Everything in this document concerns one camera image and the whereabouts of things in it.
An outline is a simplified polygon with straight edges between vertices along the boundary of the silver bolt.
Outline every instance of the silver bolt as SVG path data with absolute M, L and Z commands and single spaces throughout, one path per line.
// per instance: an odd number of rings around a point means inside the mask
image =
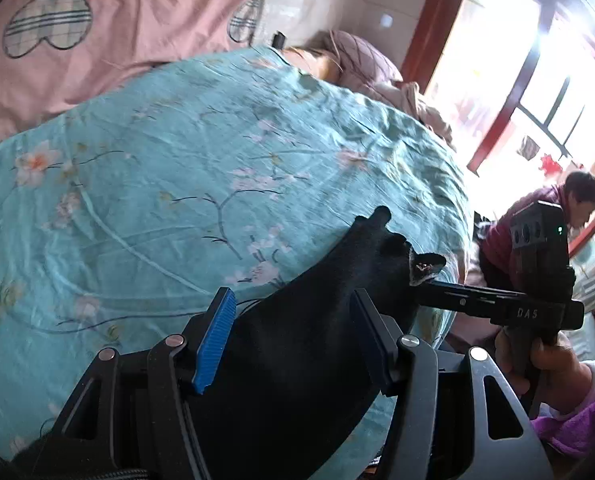
M 417 346 L 418 344 L 420 344 L 420 340 L 412 334 L 407 334 L 407 335 L 403 335 L 400 338 L 400 343 L 402 343 L 404 346 L 413 347 L 413 346 Z
M 476 361 L 486 361 L 488 356 L 489 353 L 485 351 L 484 348 L 480 348 L 479 346 L 471 348 L 471 357 Z
M 100 350 L 100 353 L 98 353 L 98 357 L 100 358 L 100 361 L 110 361 L 115 357 L 115 350 L 113 348 L 103 348 Z
M 180 334 L 169 335 L 166 338 L 166 346 L 170 346 L 172 348 L 180 346 L 182 343 L 184 343 L 184 336 Z

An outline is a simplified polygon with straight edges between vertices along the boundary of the person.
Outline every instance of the person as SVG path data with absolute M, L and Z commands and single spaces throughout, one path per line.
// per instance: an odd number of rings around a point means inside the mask
M 511 257 L 511 220 L 516 212 L 536 200 L 559 204 L 569 227 L 583 227 L 595 211 L 595 177 L 574 171 L 564 184 L 543 187 L 521 198 L 490 227 L 480 247 L 480 268 L 488 287 L 518 290 L 515 259 Z
M 553 346 L 536 339 L 530 359 L 548 374 L 539 398 L 544 403 L 542 416 L 532 421 L 535 432 L 561 455 L 586 457 L 595 449 L 595 360 L 580 362 L 562 332 Z M 525 394 L 529 382 L 513 371 L 511 346 L 503 331 L 495 339 L 495 361 L 516 395 Z

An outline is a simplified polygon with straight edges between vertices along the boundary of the human hand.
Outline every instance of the human hand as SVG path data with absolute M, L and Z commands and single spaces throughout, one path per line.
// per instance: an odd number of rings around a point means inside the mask
M 560 413 L 569 413 L 581 404 L 591 389 L 591 369 L 578 361 L 571 343 L 562 332 L 558 333 L 553 346 L 535 339 L 530 358 L 535 368 L 547 374 L 543 397 L 539 399 L 541 402 Z M 529 390 L 529 381 L 513 371 L 511 344 L 503 330 L 495 338 L 495 361 L 518 397 Z

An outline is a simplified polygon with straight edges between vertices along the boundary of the teal floral bed sheet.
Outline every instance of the teal floral bed sheet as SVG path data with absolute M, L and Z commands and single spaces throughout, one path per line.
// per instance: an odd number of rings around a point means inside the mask
M 230 286 L 246 308 L 315 264 L 357 215 L 464 268 L 462 169 L 405 114 L 275 50 L 173 63 L 0 144 L 0 455 L 39 438 L 91 359 L 179 332 Z M 426 309 L 438 345 L 452 316 Z M 352 480 L 382 445 L 379 397 L 315 474 Z

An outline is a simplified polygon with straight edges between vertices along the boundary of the maroon jacket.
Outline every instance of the maroon jacket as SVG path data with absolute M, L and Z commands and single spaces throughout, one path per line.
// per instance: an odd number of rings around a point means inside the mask
M 515 268 L 515 258 L 511 258 L 511 251 L 513 250 L 513 242 L 511 241 L 511 219 L 513 215 L 520 209 L 525 208 L 535 200 L 542 200 L 543 202 L 550 202 L 551 204 L 559 204 L 564 210 L 564 219 L 566 223 L 569 222 L 569 209 L 566 202 L 566 195 L 564 193 L 564 186 L 547 186 L 538 189 L 532 193 L 527 194 L 524 198 L 520 198 L 514 203 L 511 208 L 504 213 L 495 225 L 490 229 L 484 242 L 481 245 L 481 251 L 488 258 L 488 261 L 503 270 L 511 277 L 513 285 L 518 286 L 517 271 Z

